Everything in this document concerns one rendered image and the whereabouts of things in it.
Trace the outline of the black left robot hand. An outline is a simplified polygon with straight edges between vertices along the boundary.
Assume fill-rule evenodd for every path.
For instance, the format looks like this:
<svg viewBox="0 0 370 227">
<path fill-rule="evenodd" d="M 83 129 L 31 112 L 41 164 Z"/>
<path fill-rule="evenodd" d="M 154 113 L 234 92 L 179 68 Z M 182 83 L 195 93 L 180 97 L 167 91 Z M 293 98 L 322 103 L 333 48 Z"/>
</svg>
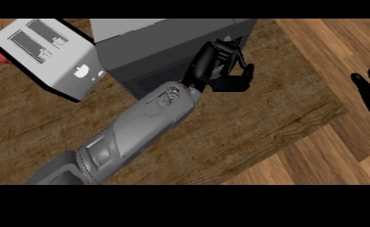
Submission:
<svg viewBox="0 0 370 227">
<path fill-rule="evenodd" d="M 210 85 L 214 92 L 244 92 L 253 80 L 254 65 L 245 64 L 239 38 L 208 41 L 198 51 L 180 83 L 200 92 Z"/>
</svg>

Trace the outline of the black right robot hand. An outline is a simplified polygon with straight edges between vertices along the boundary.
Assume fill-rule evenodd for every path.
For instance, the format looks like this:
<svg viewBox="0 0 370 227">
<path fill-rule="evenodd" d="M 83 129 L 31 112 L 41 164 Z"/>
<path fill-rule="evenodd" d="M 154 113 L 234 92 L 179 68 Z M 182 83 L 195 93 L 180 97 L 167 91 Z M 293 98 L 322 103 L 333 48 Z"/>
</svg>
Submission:
<svg viewBox="0 0 370 227">
<path fill-rule="evenodd" d="M 350 75 L 350 81 L 356 86 L 356 90 L 361 96 L 361 100 L 364 102 L 365 108 L 370 111 L 370 82 L 365 80 L 359 73 L 353 73 Z"/>
</svg>

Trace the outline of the dark grey microwave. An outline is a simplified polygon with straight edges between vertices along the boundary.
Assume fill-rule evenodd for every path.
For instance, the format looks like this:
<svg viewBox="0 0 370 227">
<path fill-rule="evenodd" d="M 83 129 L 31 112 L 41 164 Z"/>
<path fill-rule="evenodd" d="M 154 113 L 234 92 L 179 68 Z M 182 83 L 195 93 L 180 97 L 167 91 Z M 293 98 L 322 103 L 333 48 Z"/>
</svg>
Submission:
<svg viewBox="0 0 370 227">
<path fill-rule="evenodd" d="M 179 81 L 208 41 L 242 48 L 256 19 L 90 19 L 97 60 L 140 100 L 165 81 Z"/>
</svg>

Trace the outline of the white toaster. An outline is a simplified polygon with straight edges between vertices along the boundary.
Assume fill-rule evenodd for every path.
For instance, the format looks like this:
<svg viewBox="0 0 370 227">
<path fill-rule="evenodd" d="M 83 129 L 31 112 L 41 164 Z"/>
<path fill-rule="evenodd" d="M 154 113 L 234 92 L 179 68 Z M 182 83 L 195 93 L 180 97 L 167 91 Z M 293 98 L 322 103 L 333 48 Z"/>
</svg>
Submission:
<svg viewBox="0 0 370 227">
<path fill-rule="evenodd" d="M 78 103 L 105 75 L 93 39 L 62 19 L 15 19 L 0 53 L 37 85 Z"/>
</svg>

